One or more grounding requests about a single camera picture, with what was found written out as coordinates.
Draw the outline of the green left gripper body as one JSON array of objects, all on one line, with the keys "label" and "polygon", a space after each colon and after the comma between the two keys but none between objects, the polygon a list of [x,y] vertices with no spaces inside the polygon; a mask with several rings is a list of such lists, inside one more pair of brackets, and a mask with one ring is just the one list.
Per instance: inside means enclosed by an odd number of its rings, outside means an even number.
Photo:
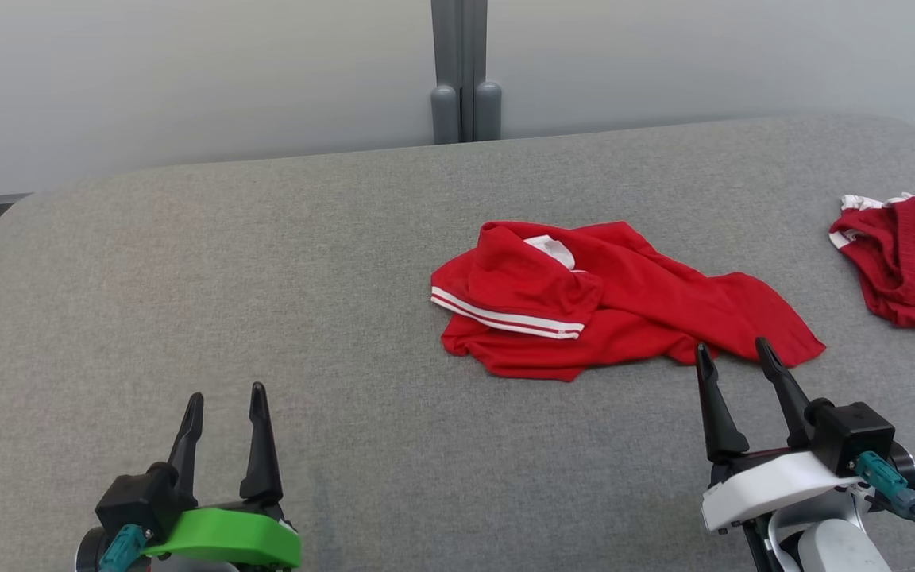
[{"label": "green left gripper body", "polygon": [[303,564],[303,542],[279,500],[240,500],[182,511],[164,542],[150,540],[142,554],[293,570]]}]

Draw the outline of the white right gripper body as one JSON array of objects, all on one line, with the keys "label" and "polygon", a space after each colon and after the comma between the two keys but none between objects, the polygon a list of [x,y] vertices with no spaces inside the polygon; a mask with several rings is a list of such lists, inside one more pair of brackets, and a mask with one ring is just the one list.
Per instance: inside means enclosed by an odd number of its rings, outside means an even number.
[{"label": "white right gripper body", "polygon": [[785,453],[735,474],[731,470],[727,463],[712,464],[701,502],[702,523],[708,532],[836,493],[838,486],[856,484],[853,477],[837,477],[807,451]]}]

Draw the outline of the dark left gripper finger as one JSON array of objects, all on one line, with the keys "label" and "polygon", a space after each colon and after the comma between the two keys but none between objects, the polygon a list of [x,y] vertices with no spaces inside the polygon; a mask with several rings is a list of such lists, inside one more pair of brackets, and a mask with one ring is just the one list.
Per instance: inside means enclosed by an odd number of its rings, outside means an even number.
[{"label": "dark left gripper finger", "polygon": [[168,456],[168,464],[177,473],[173,485],[174,492],[186,509],[195,509],[199,506],[199,501],[194,497],[193,488],[196,447],[199,444],[201,431],[203,431],[203,410],[203,394],[193,393],[187,402],[171,453]]},{"label": "dark left gripper finger", "polygon": [[277,460],[275,431],[268,404],[268,392],[261,381],[254,381],[249,402],[252,424],[247,470],[240,482],[239,497],[250,503],[279,503],[284,491]]}]

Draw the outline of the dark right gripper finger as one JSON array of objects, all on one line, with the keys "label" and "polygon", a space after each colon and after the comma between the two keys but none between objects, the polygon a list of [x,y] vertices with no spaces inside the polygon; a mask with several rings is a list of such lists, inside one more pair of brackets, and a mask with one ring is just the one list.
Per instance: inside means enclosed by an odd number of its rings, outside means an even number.
[{"label": "dark right gripper finger", "polygon": [[787,446],[791,449],[807,448],[813,434],[813,427],[804,415],[806,407],[810,405],[809,398],[766,337],[758,337],[755,348],[763,376],[773,385],[786,421]]},{"label": "dark right gripper finger", "polygon": [[716,363],[704,343],[696,348],[696,372],[707,459],[721,464],[746,454],[749,442],[735,426],[718,384]]}]

